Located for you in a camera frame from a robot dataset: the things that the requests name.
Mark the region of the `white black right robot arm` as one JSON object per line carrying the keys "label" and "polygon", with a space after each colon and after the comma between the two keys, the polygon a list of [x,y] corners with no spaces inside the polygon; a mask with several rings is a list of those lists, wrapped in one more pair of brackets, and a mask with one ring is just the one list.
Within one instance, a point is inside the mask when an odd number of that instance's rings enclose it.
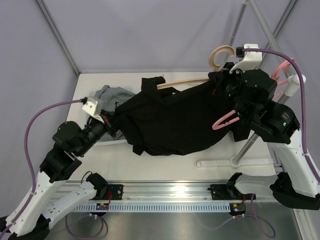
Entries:
{"label": "white black right robot arm", "polygon": [[233,66],[229,62],[208,77],[232,107],[227,116],[236,114],[246,129],[267,143],[280,158],[284,171],[269,179],[236,173],[226,186],[228,196],[267,195],[291,209],[319,210],[319,172],[303,150],[302,129],[294,111],[273,101],[277,82],[260,69],[232,71]]}

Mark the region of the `pink plastic hanger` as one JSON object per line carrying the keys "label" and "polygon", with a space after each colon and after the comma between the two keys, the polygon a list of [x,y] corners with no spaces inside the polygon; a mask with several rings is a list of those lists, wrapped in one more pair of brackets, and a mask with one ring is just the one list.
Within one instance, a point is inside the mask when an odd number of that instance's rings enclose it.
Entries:
{"label": "pink plastic hanger", "polygon": [[[289,68],[292,66],[292,64],[288,61],[285,60],[283,61],[277,68],[276,70],[271,74],[271,79],[275,80],[277,82],[277,86],[282,86],[287,84],[287,86],[289,86],[289,83],[287,82],[287,80],[289,79],[289,77],[287,77],[285,80],[283,81],[278,81],[280,76],[278,76],[280,71],[283,71],[284,75],[289,75]],[[234,106],[234,110],[232,110],[231,112],[227,113],[226,115],[224,115],[223,117],[221,117],[220,119],[218,119],[213,125],[212,125],[212,129],[213,130],[219,130],[222,129],[230,124],[233,124],[235,122],[237,122],[238,120],[240,120],[240,116],[245,114],[245,110],[253,110],[254,109],[254,105],[258,104],[258,102],[248,102],[248,101],[242,101],[240,102],[241,105],[239,104],[238,106]]]}

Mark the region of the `black shirt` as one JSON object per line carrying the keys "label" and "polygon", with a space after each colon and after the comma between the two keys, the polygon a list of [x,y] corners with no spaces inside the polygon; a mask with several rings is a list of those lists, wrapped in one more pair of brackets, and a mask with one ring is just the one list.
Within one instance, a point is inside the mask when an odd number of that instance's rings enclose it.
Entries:
{"label": "black shirt", "polygon": [[212,125],[231,111],[215,79],[182,91],[157,88],[165,82],[162,76],[143,78],[141,91],[109,119],[135,154],[184,156],[208,149],[229,132],[235,142],[249,137],[250,129],[239,121],[213,130]]}

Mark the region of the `grey shirt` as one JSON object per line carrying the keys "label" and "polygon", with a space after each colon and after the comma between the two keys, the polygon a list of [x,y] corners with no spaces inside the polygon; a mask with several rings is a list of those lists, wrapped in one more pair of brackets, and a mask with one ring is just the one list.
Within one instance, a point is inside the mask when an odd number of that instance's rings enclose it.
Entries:
{"label": "grey shirt", "polygon": [[101,114],[103,117],[107,118],[111,127],[111,133],[107,132],[100,139],[101,142],[112,142],[126,139],[121,130],[119,130],[119,128],[115,125],[117,121],[114,119],[115,111],[116,108],[124,104],[135,95],[135,93],[122,87],[110,87],[109,85],[104,85],[100,90],[95,92],[94,97],[103,102]]}

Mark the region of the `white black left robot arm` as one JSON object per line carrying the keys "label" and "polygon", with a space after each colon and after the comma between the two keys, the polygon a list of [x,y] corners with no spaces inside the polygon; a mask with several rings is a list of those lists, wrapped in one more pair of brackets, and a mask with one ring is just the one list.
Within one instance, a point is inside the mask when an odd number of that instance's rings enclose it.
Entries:
{"label": "white black left robot arm", "polygon": [[112,132],[107,117],[90,117],[84,128],[74,121],[62,123],[52,137],[53,148],[39,167],[35,186],[15,211],[0,219],[0,234],[11,240],[43,240],[72,210],[89,200],[110,199],[111,188],[98,173],[90,174],[74,191],[50,204],[52,196],[81,165],[83,157],[103,135]]}

